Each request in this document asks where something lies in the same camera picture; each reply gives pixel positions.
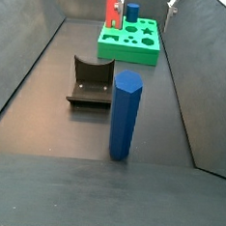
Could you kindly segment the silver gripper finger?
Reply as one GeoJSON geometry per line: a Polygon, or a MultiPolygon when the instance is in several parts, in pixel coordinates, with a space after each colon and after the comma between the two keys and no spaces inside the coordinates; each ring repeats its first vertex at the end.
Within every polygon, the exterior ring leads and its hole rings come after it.
{"type": "Polygon", "coordinates": [[[119,15],[119,19],[118,19],[118,29],[122,28],[122,21],[123,21],[123,8],[124,8],[124,0],[117,0],[117,2],[115,3],[115,11],[118,13],[119,15]]]}
{"type": "Polygon", "coordinates": [[[167,10],[167,15],[166,15],[166,20],[164,21],[163,32],[167,31],[167,27],[168,27],[168,23],[170,21],[170,18],[173,16],[173,14],[177,13],[177,8],[175,7],[176,3],[178,3],[178,0],[170,0],[167,3],[168,10],[167,10]]]}

